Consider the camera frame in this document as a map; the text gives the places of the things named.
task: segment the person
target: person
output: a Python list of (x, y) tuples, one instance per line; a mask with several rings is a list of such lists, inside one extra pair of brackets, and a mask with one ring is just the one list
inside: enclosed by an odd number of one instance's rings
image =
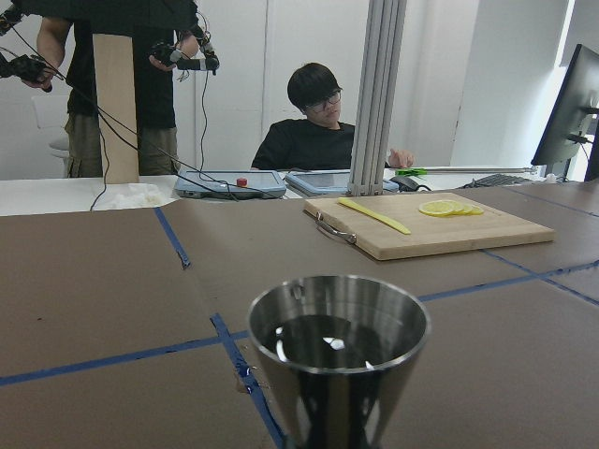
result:
[[(101, 177), (102, 156), (97, 111), (94, 102), (95, 65), (93, 35), (88, 21), (44, 17), (37, 35), (37, 51), (47, 63), (58, 68), (65, 59), (65, 44), (70, 29), (74, 30), (75, 50), (66, 82), (73, 87), (68, 98), (68, 120), (65, 130), (69, 137), (69, 178)], [(150, 49), (157, 41), (173, 44), (173, 31), (139, 27), (133, 35), (133, 67), (139, 174), (162, 175), (176, 173), (176, 164), (166, 152), (177, 157), (177, 128), (173, 106), (172, 70), (153, 56)], [(190, 32), (178, 33), (177, 46), (186, 57), (199, 50)], [(31, 87), (51, 87), (54, 70), (49, 67), (39, 82), (24, 81)], [(118, 111), (107, 111), (118, 120)]]
[[(351, 167), (355, 126), (339, 122), (341, 92), (333, 73), (309, 63), (297, 69), (287, 84), (289, 101), (305, 119), (286, 119), (270, 126), (260, 144), (253, 169), (327, 170)], [(411, 167), (414, 155), (391, 149), (390, 167)]]

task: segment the wooden plank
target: wooden plank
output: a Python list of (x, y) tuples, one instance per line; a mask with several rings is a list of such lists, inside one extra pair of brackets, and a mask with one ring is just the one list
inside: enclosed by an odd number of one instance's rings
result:
[[(118, 122), (136, 131), (131, 37), (94, 35), (94, 58), (98, 105)], [(102, 167), (106, 182), (108, 184), (139, 182), (138, 152), (135, 150), (138, 147), (137, 136), (106, 114), (104, 117), (122, 138), (133, 145), (132, 148), (123, 142), (104, 121), (100, 120), (100, 130), (106, 141), (106, 151), (102, 152)]]
[[(337, 203), (337, 198), (307, 199), (304, 209), (341, 232), (356, 234), (356, 245), (378, 260), (550, 241), (555, 231), (515, 215), (450, 193), (364, 196), (357, 203), (401, 222), (411, 231), (404, 235), (372, 217)], [(453, 199), (479, 206), (481, 215), (431, 217), (418, 210), (425, 201)]]

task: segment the black shirt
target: black shirt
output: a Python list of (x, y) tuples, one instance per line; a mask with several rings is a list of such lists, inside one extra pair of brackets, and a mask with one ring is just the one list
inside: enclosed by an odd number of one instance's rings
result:
[(308, 120), (274, 123), (258, 148), (252, 167), (261, 170), (331, 170), (351, 167), (353, 124), (328, 129)]
[[(89, 100), (96, 101), (94, 42), (88, 21), (73, 21), (75, 51), (66, 75), (66, 81), (75, 87), (68, 99), (68, 111), (83, 115), (95, 115), (95, 108)], [(133, 67), (135, 101), (138, 127), (173, 128), (175, 110), (173, 107), (172, 72), (157, 69), (148, 60), (153, 44), (162, 40), (173, 44), (173, 31), (161, 28), (138, 27), (133, 35)], [(107, 113), (118, 118), (118, 111)]]

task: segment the blue tape line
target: blue tape line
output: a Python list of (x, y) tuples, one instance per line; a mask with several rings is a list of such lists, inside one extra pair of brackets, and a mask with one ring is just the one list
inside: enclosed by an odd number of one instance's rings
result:
[(187, 267), (189, 267), (191, 265), (191, 262), (189, 260), (189, 257), (187, 257), (187, 253), (183, 249), (183, 246), (179, 242), (179, 239), (177, 239), (177, 236), (175, 235), (175, 231), (173, 231), (172, 227), (170, 227), (170, 223), (168, 222), (167, 217), (165, 216), (164, 212), (160, 208), (153, 208), (153, 211), (156, 214), (156, 217), (158, 217), (158, 221), (162, 225), (163, 229), (167, 233), (167, 237), (170, 240), (170, 243), (172, 244), (173, 248), (177, 252), (177, 255), (179, 256), (179, 258), (181, 259), (183, 269), (186, 269)]
[(599, 260), (590, 262), (589, 264), (583, 264), (583, 265), (579, 265), (579, 266), (575, 266), (575, 267), (558, 268), (558, 269), (554, 269), (552, 271), (547, 271), (545, 273), (535, 273), (534, 271), (531, 271), (519, 264), (511, 262), (511, 261), (501, 257), (498, 254), (492, 253), (489, 250), (479, 250), (479, 251), (482, 253), (485, 253), (486, 255), (488, 255), (490, 257), (493, 257), (493, 258), (499, 260), (500, 262), (503, 262), (512, 267), (521, 269), (522, 271), (525, 271), (526, 273), (528, 273), (528, 275), (522, 276), (519, 278), (514, 278), (514, 279), (508, 279), (508, 280), (503, 280), (503, 281), (498, 281), (498, 282), (481, 283), (479, 285), (473, 285), (470, 287), (457, 288), (455, 290), (447, 290), (444, 292), (433, 293), (430, 295), (423, 295), (421, 297), (418, 297), (418, 299), (422, 302), (427, 302), (427, 301), (433, 301), (435, 299), (456, 297), (459, 295), (467, 295), (470, 293), (480, 292), (483, 290), (489, 290), (491, 288), (504, 287), (507, 285), (514, 285), (517, 283), (530, 282), (530, 281), (542, 281), (542, 282), (549, 283), (557, 288), (560, 288), (561, 290), (564, 290), (576, 297), (579, 297), (580, 299), (583, 299), (583, 300), (591, 303), (592, 305), (599, 306), (598, 300), (593, 299), (592, 297), (588, 297), (570, 287), (567, 287), (567, 286), (555, 281), (554, 279), (551, 279), (553, 276), (559, 276), (559, 275), (563, 275), (563, 274), (582, 271), (584, 269), (597, 268), (597, 267), (599, 267)]
[(566, 291), (568, 293), (571, 293), (572, 295), (579, 297), (580, 299), (587, 301), (589, 303), (591, 303), (594, 306), (599, 306), (599, 301), (597, 299), (594, 299), (592, 297), (588, 297), (586, 295), (584, 295), (583, 293), (578, 292), (578, 290), (575, 290), (571, 287), (568, 287), (566, 285), (563, 285), (560, 282), (557, 282), (555, 279), (551, 279), (554, 276), (562, 276), (564, 274), (569, 274), (569, 273), (574, 273), (577, 271), (582, 271), (585, 269), (590, 269), (590, 268), (597, 268), (599, 267), (599, 260), (595, 260), (594, 262), (590, 262), (589, 264), (582, 264), (582, 265), (578, 265), (575, 267), (569, 267), (569, 268), (558, 268), (558, 269), (554, 269), (552, 271), (546, 271), (545, 273), (535, 273), (534, 271), (523, 267), (522, 265), (519, 265), (515, 262), (512, 262), (510, 260), (507, 260), (504, 257), (501, 257), (500, 255), (493, 253), (489, 250), (480, 250), (482, 253), (485, 253), (486, 255), (493, 257), (497, 260), (499, 260), (500, 262), (503, 262), (507, 265), (510, 265), (512, 267), (518, 268), (522, 271), (525, 271), (529, 274), (531, 274), (535, 279), (539, 280), (539, 281), (543, 281), (546, 283), (549, 283), (555, 287), (558, 287), (559, 289)]
[(241, 381), (245, 385), (247, 392), (250, 394), (254, 405), (260, 413), (260, 416), (262, 417), (262, 420), (269, 431), (270, 437), (278, 448), (283, 448), (285, 434), (277, 424), (274, 416), (272, 416), (269, 405), (264, 397), (264, 393), (262, 393), (262, 389), (260, 388), (256, 377), (254, 377), (250, 366), (243, 358), (243, 355), (235, 344), (235, 341), (231, 338), (231, 335), (229, 334), (221, 316), (216, 313), (215, 315), (211, 316), (210, 319), (216, 328), (216, 333), (225, 346), (228, 357), (231, 359), (231, 362), (235, 366), (235, 370), (239, 374)]
[(38, 371), (25, 372), (23, 374), (16, 374), (14, 376), (0, 377), (0, 387), (21, 384), (23, 382), (35, 381), (39, 379), (45, 379), (48, 377), (58, 376), (61, 374), (69, 374), (72, 372), (85, 371), (87, 369), (104, 368), (109, 365), (117, 365), (119, 363), (134, 362), (143, 358), (157, 357), (160, 355), (178, 353), (180, 351), (187, 351), (190, 349), (201, 348), (204, 346), (210, 346), (213, 344), (219, 344), (220, 340), (216, 337), (210, 337), (204, 340), (193, 340), (185, 343), (173, 344), (170, 346), (163, 346), (161, 348), (154, 348), (145, 351), (138, 351), (135, 353), (115, 355), (112, 357), (98, 358), (96, 360), (88, 360), (86, 362), (75, 363), (73, 365), (65, 365), (62, 367), (40, 369)]
[(501, 186), (501, 187), (503, 187), (505, 189), (508, 189), (510, 192), (513, 192), (515, 194), (524, 195), (524, 196), (527, 196), (529, 198), (538, 199), (540, 201), (545, 201), (546, 203), (553, 204), (554, 206), (560, 206), (561, 208), (566, 208), (566, 209), (572, 210), (574, 212), (584, 213), (585, 215), (590, 215), (591, 217), (599, 217), (599, 214), (595, 213), (595, 212), (589, 212), (587, 210), (573, 208), (572, 206), (568, 206), (567, 204), (563, 204), (563, 203), (560, 203), (558, 201), (554, 201), (552, 199), (547, 199), (547, 198), (543, 198), (542, 196), (532, 195), (529, 192), (522, 192), (520, 190), (510, 189), (508, 186)]

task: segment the hair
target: hair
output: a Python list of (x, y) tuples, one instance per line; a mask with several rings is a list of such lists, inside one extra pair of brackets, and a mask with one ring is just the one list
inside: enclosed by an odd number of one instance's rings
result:
[(341, 87), (328, 67), (308, 63), (291, 75), (287, 96), (293, 106), (304, 111), (306, 106), (326, 100), (336, 89)]

